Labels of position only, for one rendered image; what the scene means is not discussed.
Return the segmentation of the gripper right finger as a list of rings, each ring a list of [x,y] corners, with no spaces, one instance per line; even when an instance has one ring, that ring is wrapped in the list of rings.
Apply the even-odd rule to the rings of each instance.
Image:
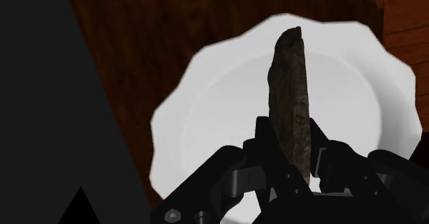
[[[429,170],[388,150],[367,156],[329,139],[310,120],[311,175],[343,213],[365,224],[429,224]]]

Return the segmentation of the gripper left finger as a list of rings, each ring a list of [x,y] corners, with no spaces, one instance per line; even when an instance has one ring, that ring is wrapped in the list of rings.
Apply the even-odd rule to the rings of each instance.
[[[292,205],[314,194],[291,165],[267,116],[256,119],[255,136],[242,147],[222,146],[151,212],[150,224],[220,224],[246,192],[256,192],[262,210],[270,194]]]

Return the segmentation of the brown stone-like slab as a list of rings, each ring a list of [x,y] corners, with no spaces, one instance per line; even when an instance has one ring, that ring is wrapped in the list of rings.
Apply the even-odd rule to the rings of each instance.
[[[310,182],[311,134],[305,45],[301,27],[284,31],[274,47],[267,75],[269,118],[280,148]]]

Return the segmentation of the white scalloped plate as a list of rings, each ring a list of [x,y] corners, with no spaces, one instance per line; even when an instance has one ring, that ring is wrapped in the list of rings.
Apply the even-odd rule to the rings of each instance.
[[[267,75],[275,44],[297,26],[305,45],[309,121],[361,156],[382,149],[412,161],[422,134],[412,69],[361,23],[281,14],[197,52],[155,110],[150,180],[162,202],[222,146],[240,148],[255,136],[257,117],[269,117]],[[256,192],[246,192],[220,224],[365,224],[357,214],[343,213],[319,184],[310,175],[308,203],[292,205],[272,192],[265,210]]]

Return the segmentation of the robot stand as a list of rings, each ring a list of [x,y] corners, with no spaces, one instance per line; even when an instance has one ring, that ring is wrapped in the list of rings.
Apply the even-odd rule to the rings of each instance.
[[[0,0],[0,224],[59,224],[79,190],[99,224],[149,224],[69,0]]]

